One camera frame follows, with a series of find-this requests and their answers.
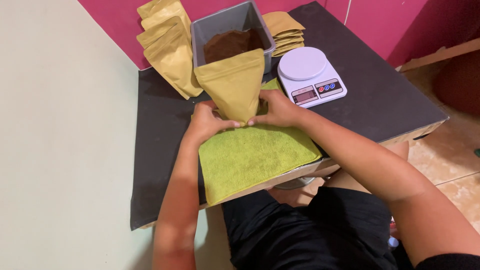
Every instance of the white cable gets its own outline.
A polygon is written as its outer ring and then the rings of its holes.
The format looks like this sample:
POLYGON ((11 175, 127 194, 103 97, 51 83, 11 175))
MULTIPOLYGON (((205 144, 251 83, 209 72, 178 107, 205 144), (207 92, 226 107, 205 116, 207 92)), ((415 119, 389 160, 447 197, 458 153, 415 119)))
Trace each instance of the white cable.
POLYGON ((348 18, 348 12, 350 11, 350 4, 352 3, 352 0, 348 1, 348 8, 347 8, 347 15, 345 15, 345 22, 343 25, 347 25, 347 18, 348 18))

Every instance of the black shorts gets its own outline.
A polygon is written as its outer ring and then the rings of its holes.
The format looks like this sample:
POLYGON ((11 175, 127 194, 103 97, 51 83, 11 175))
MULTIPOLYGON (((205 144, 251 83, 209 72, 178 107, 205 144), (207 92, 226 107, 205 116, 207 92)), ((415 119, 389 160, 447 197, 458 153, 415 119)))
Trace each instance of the black shorts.
POLYGON ((396 269, 391 214, 376 196, 319 187, 308 206, 261 190, 222 204, 237 269, 396 269))

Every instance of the gray plastic container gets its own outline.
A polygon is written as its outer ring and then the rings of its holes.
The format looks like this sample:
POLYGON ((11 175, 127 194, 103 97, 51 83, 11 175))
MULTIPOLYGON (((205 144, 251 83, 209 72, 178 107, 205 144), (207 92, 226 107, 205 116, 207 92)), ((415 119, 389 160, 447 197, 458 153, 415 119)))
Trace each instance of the gray plastic container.
POLYGON ((247 31, 250 29, 257 30, 264 48, 267 48, 264 50, 264 74, 269 73, 272 69, 272 52, 275 50, 275 42, 253 0, 222 9, 198 19, 190 25, 193 66, 205 65, 204 45, 216 34, 223 34, 230 30, 247 31))

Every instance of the person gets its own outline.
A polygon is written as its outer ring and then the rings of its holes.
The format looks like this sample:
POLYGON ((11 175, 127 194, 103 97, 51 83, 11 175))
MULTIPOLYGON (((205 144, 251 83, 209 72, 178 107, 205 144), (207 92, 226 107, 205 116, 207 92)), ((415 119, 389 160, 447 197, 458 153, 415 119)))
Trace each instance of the person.
MULTIPOLYGON (((239 270, 396 269, 388 250, 396 227, 412 265, 426 269, 480 269, 480 235, 460 211, 407 161, 405 144, 390 151, 310 110, 280 90, 262 90, 268 113, 258 123, 303 130, 342 168, 302 208, 280 204, 262 190, 222 204, 239 270)), ((213 101, 195 106, 180 143, 156 224, 153 269, 195 269, 198 150, 223 121, 213 101)))

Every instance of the ground coffee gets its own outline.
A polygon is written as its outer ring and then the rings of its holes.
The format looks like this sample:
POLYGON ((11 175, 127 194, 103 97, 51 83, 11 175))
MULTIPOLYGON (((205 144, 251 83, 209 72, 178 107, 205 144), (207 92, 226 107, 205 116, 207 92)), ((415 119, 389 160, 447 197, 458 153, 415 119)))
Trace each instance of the ground coffee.
POLYGON ((254 49, 264 49, 255 29, 217 34, 204 46, 205 63, 210 64, 254 49))

